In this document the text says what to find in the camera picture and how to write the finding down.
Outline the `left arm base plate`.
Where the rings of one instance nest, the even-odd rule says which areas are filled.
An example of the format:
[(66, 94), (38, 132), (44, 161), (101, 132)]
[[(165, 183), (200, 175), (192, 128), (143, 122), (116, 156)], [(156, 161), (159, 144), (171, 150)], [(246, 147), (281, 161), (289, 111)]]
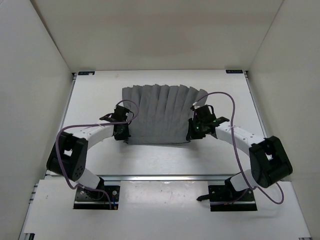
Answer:
[(78, 187), (75, 192), (73, 209), (75, 210), (111, 210), (119, 209), (120, 200), (120, 181), (105, 181), (104, 191), (109, 198), (102, 192), (89, 192)]

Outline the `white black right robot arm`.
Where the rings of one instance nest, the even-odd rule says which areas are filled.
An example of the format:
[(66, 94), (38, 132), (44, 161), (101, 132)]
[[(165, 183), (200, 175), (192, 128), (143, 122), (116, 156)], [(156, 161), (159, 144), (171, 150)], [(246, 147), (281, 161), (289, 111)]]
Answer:
[(226, 117), (217, 118), (211, 105), (191, 107), (193, 117), (188, 120), (188, 141), (203, 139), (207, 135), (233, 146), (236, 159), (238, 150), (249, 157), (250, 169), (243, 170), (225, 181), (224, 195), (236, 200), (243, 190), (264, 189), (293, 173), (292, 164), (276, 136), (262, 137), (233, 125)]

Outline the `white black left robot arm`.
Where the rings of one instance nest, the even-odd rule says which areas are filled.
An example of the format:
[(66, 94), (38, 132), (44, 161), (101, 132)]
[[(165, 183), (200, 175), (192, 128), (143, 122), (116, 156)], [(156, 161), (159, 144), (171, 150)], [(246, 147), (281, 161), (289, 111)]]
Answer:
[(105, 187), (97, 175), (86, 169), (87, 152), (107, 138), (127, 140), (130, 137), (128, 117), (133, 116), (132, 111), (117, 105), (113, 113), (102, 116), (97, 123), (65, 127), (53, 145), (47, 170), (87, 189), (93, 199), (101, 198)]

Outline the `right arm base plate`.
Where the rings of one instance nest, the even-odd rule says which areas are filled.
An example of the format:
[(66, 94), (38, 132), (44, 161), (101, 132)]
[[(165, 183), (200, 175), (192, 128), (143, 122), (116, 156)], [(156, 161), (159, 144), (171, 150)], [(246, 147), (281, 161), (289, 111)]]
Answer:
[(258, 210), (252, 190), (232, 192), (226, 185), (209, 185), (208, 194), (196, 199), (209, 200), (211, 212), (255, 212)]

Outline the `grey pleated skirt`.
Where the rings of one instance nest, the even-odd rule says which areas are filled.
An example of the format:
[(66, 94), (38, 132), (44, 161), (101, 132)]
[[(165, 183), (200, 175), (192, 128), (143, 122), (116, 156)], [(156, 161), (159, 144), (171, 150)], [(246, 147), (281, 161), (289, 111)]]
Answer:
[(123, 106), (138, 116), (128, 126), (129, 145), (187, 143), (192, 105), (205, 105), (208, 92), (185, 85), (133, 85), (122, 89)]

